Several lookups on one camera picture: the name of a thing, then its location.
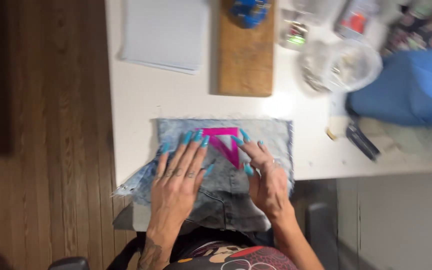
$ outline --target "woman's right hand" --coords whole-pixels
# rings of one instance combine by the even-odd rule
[[[240,131],[243,140],[235,136],[232,136],[232,139],[251,158],[250,164],[244,164],[251,200],[265,213],[271,223],[279,222],[287,216],[294,216],[294,208],[288,199],[288,177],[284,169],[274,162],[273,156],[262,141],[255,144],[243,129]]]

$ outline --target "wooden cutting board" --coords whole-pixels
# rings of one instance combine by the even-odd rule
[[[263,22],[243,29],[229,13],[232,0],[222,0],[219,13],[219,85],[221,95],[268,97],[273,92],[273,5]]]

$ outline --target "wooden floor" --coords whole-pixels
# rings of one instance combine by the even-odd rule
[[[104,0],[0,0],[0,269],[67,256],[105,269],[113,230]]]

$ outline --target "notepad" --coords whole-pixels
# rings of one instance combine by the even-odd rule
[[[122,59],[195,75],[208,14],[208,0],[128,0]]]

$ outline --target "white table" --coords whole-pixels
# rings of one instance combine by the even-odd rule
[[[428,160],[408,158],[392,151],[381,156],[378,163],[373,163],[346,138],[332,141],[325,132],[329,96],[304,88],[297,65],[298,53],[277,44],[274,45],[271,97],[214,95],[219,8],[216,0],[204,36],[204,65],[198,75],[119,60],[123,40],[123,2],[106,0],[118,185],[153,158],[158,146],[153,119],[159,117],[290,119],[294,124],[296,180],[432,172],[432,162]],[[330,30],[330,23],[326,27],[311,29],[309,38],[326,42],[338,40]]]

